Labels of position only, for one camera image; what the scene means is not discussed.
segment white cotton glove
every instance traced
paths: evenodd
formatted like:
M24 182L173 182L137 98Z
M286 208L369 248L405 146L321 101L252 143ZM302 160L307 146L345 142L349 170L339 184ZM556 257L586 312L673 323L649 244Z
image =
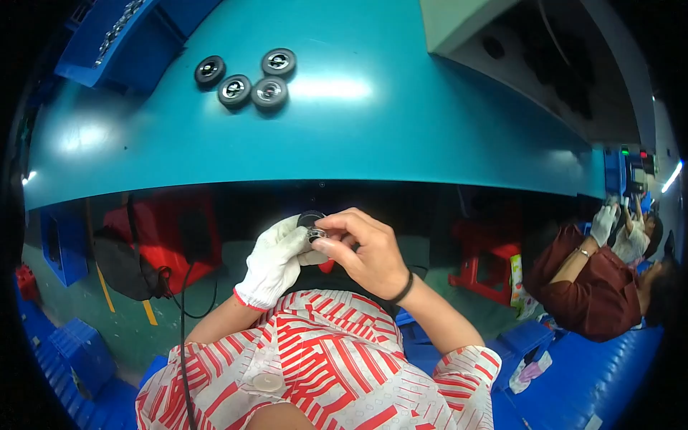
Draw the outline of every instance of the white cotton glove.
M308 229L297 227L298 221L298 215L283 219L258 236L246 259L246 278L234 287L241 304L263 311L273 308L297 281L300 266L327 261L323 253L311 249Z
M600 248L604 246L609 239L617 209L619 209L618 204L602 206L599 212L592 218L590 236L595 239Z

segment white shirt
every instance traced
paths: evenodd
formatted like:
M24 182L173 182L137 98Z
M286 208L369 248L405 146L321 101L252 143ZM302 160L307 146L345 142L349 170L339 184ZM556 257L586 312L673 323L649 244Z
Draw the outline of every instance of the white shirt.
M616 234L616 242L612 247L612 252L616 254L624 263L630 264L645 254L649 246L649 237L645 234L645 223L631 221L633 230L628 233L624 225Z
M404 357L392 318L355 293L294 292L253 328L184 348L199 430L245 429L282 402L317 429L493 429L497 353L460 348L429 376ZM136 415L140 429L188 429L179 346L141 389Z

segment white button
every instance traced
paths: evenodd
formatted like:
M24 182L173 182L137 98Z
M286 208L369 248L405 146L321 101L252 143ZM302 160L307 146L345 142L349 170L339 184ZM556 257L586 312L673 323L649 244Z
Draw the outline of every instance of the white button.
M253 378L253 386L259 391L272 393L282 388L284 381L278 375L260 374Z

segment toy wheel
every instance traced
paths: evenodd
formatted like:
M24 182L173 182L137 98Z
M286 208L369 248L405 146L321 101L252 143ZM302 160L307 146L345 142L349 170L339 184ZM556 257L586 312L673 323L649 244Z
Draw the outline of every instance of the toy wheel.
M212 87L220 82L224 72L225 65L222 58L217 55L211 55L198 63L193 77L200 87Z
M261 67L263 72L273 76L284 76L291 73L297 66L297 56L294 52L279 47L265 54Z
M276 76L259 80L251 90L251 100L264 109L278 109L287 101L287 83Z
M297 226L310 228L315 225L315 221L318 219L323 219L324 217L325 214L320 211L306 211L299 216Z
M248 100L251 93L251 82L244 75L232 75L217 88L217 99L223 105L240 107Z

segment maroon shirt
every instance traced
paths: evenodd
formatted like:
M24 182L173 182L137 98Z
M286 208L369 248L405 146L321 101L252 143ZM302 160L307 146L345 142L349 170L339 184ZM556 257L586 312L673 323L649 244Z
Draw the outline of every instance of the maroon shirt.
M574 282L550 283L563 261L583 243L575 226L559 229L557 238L535 260L524 287L562 328L594 342L605 342L641 322L638 279L609 248L600 248Z

